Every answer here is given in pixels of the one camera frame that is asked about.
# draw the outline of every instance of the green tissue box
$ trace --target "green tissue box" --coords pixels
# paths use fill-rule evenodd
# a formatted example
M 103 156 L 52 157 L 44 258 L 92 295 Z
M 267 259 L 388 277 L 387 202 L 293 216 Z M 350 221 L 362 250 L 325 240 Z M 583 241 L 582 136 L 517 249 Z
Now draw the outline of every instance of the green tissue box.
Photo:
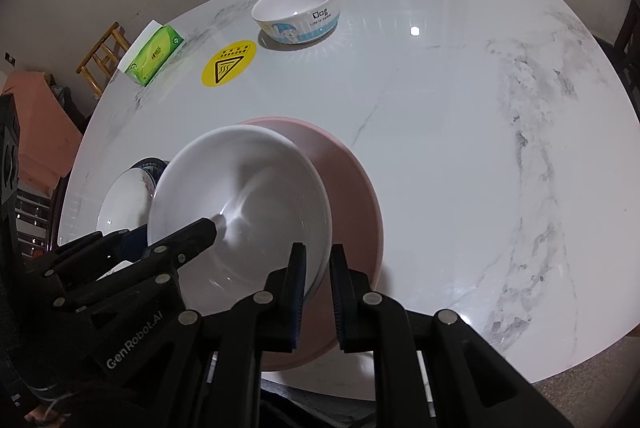
M 140 85 L 148 85 L 158 69 L 183 41 L 174 28 L 162 26 L 140 49 L 125 72 Z

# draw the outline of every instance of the hot surface warning symbol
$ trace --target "hot surface warning symbol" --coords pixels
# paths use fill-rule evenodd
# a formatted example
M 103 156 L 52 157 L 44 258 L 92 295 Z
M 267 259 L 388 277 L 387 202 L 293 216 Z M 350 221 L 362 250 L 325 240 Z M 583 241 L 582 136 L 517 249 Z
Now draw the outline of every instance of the hot surface warning symbol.
M 221 49 L 202 71 L 202 83 L 207 87 L 224 85 L 238 76 L 255 56 L 255 44 L 241 40 Z

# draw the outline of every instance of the pink cloth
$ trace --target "pink cloth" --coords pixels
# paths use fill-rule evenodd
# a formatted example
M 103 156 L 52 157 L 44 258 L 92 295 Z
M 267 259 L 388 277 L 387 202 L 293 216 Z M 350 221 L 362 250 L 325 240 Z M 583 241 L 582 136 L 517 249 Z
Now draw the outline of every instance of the pink cloth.
M 20 121 L 18 178 L 51 197 L 71 171 L 82 134 L 51 93 L 44 73 L 11 73 L 2 94 L 14 95 Z

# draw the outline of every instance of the white plate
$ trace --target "white plate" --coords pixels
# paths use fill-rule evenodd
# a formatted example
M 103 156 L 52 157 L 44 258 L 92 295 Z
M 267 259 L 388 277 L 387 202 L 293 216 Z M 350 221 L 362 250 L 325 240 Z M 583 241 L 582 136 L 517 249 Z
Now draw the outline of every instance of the white plate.
M 103 235 L 133 230 L 146 224 L 156 184 L 142 168 L 130 168 L 109 188 L 102 202 L 96 229 Z
M 188 308 L 213 314 L 260 291 L 294 242 L 306 245 L 305 299 L 313 296 L 331 249 L 331 210 L 313 164 L 286 137 L 233 125 L 184 147 L 156 187 L 149 245 L 202 217 L 218 236 L 178 270 Z

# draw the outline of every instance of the metal screw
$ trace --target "metal screw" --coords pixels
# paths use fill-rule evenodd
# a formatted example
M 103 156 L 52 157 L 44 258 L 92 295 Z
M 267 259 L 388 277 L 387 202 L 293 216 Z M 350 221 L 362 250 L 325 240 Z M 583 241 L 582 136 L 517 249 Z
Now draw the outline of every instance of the metal screw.
M 198 321 L 198 313 L 195 311 L 182 311 L 178 314 L 178 322 L 182 325 L 193 325 Z
M 378 305 L 382 302 L 382 294 L 371 291 L 362 295 L 362 301 L 367 305 Z
M 440 320 L 445 325 L 451 325 L 458 321 L 458 315 L 453 312 L 451 309 L 443 309 L 438 312 L 438 320 Z
M 269 303 L 271 300 L 273 300 L 273 294 L 269 291 L 258 291 L 254 294 L 254 302 L 256 303 Z
M 171 277 L 166 273 L 156 277 L 156 283 L 167 283 L 169 280 L 171 280 Z

